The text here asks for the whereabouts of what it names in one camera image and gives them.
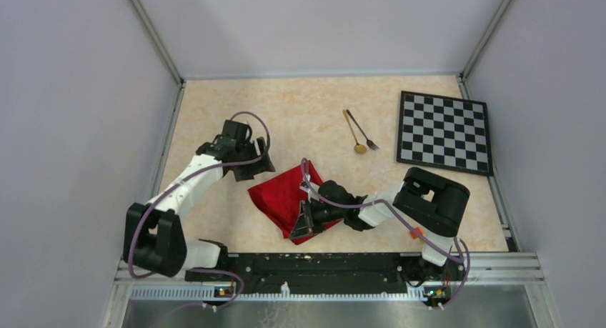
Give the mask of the red cloth napkin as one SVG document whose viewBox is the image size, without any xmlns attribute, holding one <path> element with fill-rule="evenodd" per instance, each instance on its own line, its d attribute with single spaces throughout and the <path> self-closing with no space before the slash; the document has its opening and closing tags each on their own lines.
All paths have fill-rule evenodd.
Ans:
<svg viewBox="0 0 606 328">
<path fill-rule="evenodd" d="M 312 238 L 289 238 L 299 216 L 299 203 L 308 198 L 307 193 L 300 189 L 302 182 L 301 167 L 295 166 L 248 189 L 255 207 L 279 228 L 284 239 L 295 245 L 303 244 Z"/>
</svg>

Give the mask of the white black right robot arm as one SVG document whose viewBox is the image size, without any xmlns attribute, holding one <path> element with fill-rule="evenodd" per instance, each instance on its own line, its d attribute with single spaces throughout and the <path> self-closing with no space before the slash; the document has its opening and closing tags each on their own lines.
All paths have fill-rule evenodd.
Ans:
<svg viewBox="0 0 606 328">
<path fill-rule="evenodd" d="M 412 167 L 398 187 L 355 196 L 334 181 L 312 182 L 303 166 L 299 188 L 307 197 L 299 203 L 291 240 L 318 235 L 335 222 L 363 232 L 397 219 L 424 242 L 419 260 L 424 277 L 439 279 L 447 271 L 449 259 L 462 262 L 449 254 L 459 245 L 457 235 L 470 198 L 469 189 L 460 183 Z"/>
</svg>

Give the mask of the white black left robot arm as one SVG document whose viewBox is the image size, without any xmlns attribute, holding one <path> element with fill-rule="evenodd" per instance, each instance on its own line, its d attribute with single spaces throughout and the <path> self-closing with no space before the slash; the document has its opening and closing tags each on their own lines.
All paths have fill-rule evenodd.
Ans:
<svg viewBox="0 0 606 328">
<path fill-rule="evenodd" d="M 228 173 L 241 182 L 274 172 L 270 133 L 265 131 L 257 138 L 252 135 L 249 124 L 226 120 L 222 132 L 197 148 L 164 191 L 127 209 L 122 259 L 131 277 L 173 277 L 181 270 L 187 258 L 182 222 L 213 184 Z"/>
</svg>

